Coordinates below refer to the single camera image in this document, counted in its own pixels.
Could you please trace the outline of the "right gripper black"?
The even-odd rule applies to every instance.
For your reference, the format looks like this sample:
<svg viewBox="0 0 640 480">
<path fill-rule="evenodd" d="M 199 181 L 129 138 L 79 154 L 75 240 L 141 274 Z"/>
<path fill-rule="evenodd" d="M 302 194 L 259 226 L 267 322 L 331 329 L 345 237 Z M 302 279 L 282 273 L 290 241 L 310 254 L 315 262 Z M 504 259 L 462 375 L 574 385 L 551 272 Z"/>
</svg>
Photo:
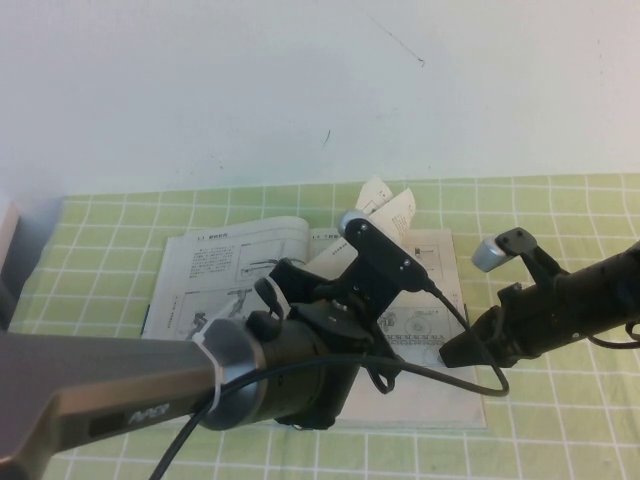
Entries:
<svg viewBox="0 0 640 480">
<path fill-rule="evenodd" d="M 496 365 L 511 368 L 570 343 L 570 325 L 556 299 L 536 286 L 512 284 L 498 292 L 491 307 L 470 327 L 446 342 L 439 354 L 448 368 Z"/>
</svg>

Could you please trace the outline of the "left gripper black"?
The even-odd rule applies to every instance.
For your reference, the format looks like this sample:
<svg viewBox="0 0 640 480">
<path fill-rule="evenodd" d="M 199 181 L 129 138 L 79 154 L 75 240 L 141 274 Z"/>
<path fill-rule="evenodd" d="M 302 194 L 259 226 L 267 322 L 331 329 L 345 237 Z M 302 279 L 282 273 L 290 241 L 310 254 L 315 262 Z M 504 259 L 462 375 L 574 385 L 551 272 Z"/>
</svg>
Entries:
<svg viewBox="0 0 640 480">
<path fill-rule="evenodd" d="M 396 370 L 400 357 L 386 340 L 378 319 L 400 293 L 386 279 L 327 280 L 296 266 L 276 262 L 269 277 L 291 307 L 289 316 L 308 324 L 330 351 L 383 358 L 369 370 Z"/>
</svg>

